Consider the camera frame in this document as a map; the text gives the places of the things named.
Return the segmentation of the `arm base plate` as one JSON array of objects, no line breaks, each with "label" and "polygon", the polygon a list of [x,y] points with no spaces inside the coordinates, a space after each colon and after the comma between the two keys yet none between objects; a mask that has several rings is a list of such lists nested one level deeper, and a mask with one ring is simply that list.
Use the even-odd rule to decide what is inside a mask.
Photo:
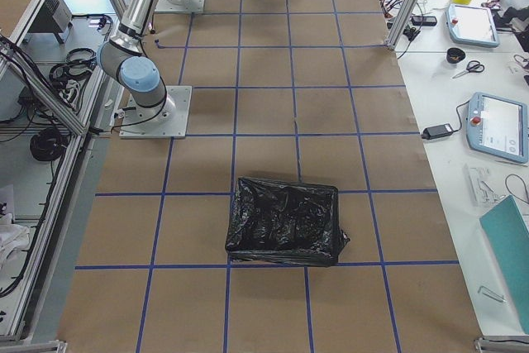
[{"label": "arm base plate", "polygon": [[167,96],[158,107],[145,108],[129,95],[119,136],[124,139],[184,138],[187,133],[191,86],[167,88]]},{"label": "arm base plate", "polygon": [[157,13],[193,14],[203,13],[205,0],[158,0]]}]

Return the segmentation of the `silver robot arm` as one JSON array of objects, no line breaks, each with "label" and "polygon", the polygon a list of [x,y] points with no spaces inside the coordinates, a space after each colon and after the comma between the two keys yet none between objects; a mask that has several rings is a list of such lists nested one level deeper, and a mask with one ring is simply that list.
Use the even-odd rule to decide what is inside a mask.
[{"label": "silver robot arm", "polygon": [[158,0],[130,0],[117,32],[98,50],[100,68],[128,89],[141,122],[163,118],[169,94],[160,72],[142,53],[141,42]]}]

